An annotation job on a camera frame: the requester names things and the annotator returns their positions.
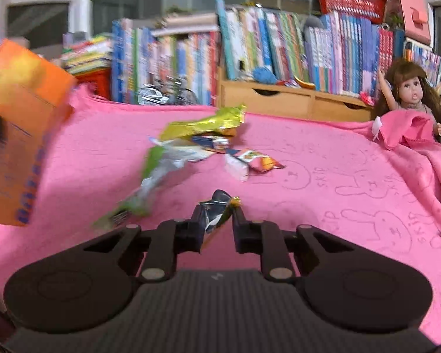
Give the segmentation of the row of upright books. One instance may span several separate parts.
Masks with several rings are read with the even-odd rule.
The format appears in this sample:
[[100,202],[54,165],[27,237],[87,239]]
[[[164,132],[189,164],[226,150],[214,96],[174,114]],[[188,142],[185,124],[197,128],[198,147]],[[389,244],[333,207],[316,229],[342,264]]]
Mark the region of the row of upright books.
[[176,31],[175,17],[163,33],[123,19],[113,24],[114,94],[137,103],[144,84],[185,76],[198,104],[216,98],[215,66],[225,63],[228,79],[254,81],[252,71],[267,67],[276,85],[377,102],[377,71],[404,58],[421,66],[432,87],[441,82],[441,56],[411,41],[402,29],[336,11],[302,16],[260,7],[217,7],[214,30]]

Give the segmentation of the torn orange cardboard box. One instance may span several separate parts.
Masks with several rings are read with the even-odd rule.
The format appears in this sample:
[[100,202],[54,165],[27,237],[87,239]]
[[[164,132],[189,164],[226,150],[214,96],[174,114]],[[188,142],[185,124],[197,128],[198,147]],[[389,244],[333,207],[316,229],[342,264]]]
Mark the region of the torn orange cardboard box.
[[70,115],[75,78],[31,50],[0,43],[0,224],[26,226],[48,148]]

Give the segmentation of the green silver wrapper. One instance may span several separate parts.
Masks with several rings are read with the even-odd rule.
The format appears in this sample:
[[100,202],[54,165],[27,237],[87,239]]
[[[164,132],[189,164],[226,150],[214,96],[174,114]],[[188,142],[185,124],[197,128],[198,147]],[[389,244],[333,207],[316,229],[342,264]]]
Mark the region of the green silver wrapper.
[[155,192],[171,172],[183,168],[193,152],[185,147],[155,145],[146,154],[140,185],[114,209],[94,223],[97,229],[110,230],[127,224],[131,219],[148,216]]

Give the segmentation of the red plastic crate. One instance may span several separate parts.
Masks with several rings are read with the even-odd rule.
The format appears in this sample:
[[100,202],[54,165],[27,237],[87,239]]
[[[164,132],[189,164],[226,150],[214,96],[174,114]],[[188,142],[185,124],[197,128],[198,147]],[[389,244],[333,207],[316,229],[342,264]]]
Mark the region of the red plastic crate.
[[111,100],[111,68],[100,68],[75,75],[79,84],[89,84],[91,90],[107,100]]

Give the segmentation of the pink toy house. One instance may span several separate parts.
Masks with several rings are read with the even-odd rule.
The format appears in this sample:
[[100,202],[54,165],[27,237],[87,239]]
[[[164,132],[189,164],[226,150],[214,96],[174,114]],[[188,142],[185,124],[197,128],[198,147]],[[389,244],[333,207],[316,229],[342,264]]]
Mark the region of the pink toy house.
[[430,24],[425,0],[394,0],[400,12],[405,36],[430,46]]

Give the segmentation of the white blue tube wrapper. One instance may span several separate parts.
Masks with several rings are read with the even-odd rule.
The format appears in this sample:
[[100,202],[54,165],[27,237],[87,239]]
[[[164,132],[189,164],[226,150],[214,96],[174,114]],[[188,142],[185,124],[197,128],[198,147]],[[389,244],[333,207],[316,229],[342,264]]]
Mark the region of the white blue tube wrapper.
[[224,136],[202,135],[167,141],[150,137],[149,140],[157,146],[177,153],[189,162],[207,159],[214,154],[225,154],[230,148],[230,140]]

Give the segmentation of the pink bunny print towel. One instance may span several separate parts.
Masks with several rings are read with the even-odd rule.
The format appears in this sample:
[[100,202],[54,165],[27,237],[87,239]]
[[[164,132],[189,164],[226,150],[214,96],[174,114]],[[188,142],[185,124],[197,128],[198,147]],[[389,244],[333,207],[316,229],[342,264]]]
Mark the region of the pink bunny print towel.
[[[73,115],[48,154],[31,223],[0,225],[0,293],[22,266],[98,236],[93,223],[139,185],[151,141],[205,107],[154,108],[72,97]],[[142,227],[184,218],[221,189],[252,220],[284,229],[308,223],[420,270],[433,289],[422,331],[441,343],[441,144],[386,149],[370,125],[247,115],[240,147],[271,155],[279,170],[245,182],[214,155],[170,174]]]

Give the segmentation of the wooden drawer organizer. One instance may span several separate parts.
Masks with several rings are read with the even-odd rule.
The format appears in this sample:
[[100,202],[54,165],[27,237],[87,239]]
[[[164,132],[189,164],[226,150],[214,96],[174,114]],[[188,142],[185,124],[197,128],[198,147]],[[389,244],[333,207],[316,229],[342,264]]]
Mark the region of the wooden drawer organizer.
[[246,106],[248,113],[327,122],[366,122],[372,107],[344,95],[316,92],[249,81],[227,79],[222,67],[217,69],[216,106]]

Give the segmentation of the blue yarn ball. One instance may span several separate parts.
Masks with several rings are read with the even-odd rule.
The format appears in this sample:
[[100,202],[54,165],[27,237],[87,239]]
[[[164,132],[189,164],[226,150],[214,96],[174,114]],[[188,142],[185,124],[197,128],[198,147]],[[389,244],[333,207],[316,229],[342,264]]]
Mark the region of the blue yarn ball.
[[276,85],[279,81],[275,74],[265,66],[254,68],[252,77],[259,84]]

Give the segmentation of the miniature bicycle model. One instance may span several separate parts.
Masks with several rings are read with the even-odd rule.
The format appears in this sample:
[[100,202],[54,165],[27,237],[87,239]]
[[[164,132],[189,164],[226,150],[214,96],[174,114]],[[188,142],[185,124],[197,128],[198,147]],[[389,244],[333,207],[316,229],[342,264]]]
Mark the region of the miniature bicycle model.
[[137,93],[137,103],[143,106],[192,106],[198,105],[196,94],[188,88],[185,76],[157,80],[144,84]]

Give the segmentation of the yellow foil snack bag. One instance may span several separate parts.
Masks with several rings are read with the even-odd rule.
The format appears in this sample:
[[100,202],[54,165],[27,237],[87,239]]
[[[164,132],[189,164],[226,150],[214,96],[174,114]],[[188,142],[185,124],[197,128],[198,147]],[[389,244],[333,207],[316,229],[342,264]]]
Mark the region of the yellow foil snack bag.
[[159,139],[167,141],[205,133],[218,133],[224,136],[235,136],[236,129],[245,121],[246,106],[223,107],[215,114],[197,120],[174,121],[166,125]]

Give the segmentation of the small dark snack wrapper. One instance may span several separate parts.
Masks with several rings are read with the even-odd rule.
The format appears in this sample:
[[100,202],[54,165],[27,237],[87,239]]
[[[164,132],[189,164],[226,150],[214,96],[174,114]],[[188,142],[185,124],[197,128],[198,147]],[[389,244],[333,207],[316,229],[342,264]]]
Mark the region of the small dark snack wrapper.
[[241,201],[238,196],[231,196],[224,190],[215,190],[211,199],[199,202],[199,205],[202,212],[200,228],[204,230],[201,248],[204,249],[233,216],[234,209],[241,206]]

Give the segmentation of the brown haired doll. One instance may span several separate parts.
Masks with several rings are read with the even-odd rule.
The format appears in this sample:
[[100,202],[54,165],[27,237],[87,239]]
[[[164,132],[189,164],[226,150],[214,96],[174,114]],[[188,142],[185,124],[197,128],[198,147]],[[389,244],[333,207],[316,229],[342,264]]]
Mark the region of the brown haired doll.
[[377,71],[377,81],[380,92],[374,105],[375,116],[395,110],[419,111],[431,117],[433,135],[437,140],[441,138],[441,98],[421,66],[396,59],[386,72]]

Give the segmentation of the white crumpled tissue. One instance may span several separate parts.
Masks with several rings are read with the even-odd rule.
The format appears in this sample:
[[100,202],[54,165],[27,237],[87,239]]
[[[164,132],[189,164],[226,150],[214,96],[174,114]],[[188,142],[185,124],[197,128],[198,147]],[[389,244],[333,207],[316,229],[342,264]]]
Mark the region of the white crumpled tissue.
[[225,154],[225,170],[241,182],[248,180],[248,165],[228,154]]

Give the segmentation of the red basket on books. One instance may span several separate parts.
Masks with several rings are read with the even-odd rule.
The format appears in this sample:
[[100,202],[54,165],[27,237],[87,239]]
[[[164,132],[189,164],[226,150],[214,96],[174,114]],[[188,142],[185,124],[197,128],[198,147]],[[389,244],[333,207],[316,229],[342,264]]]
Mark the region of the red basket on books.
[[383,24],[386,0],[318,0],[322,14],[336,11]]

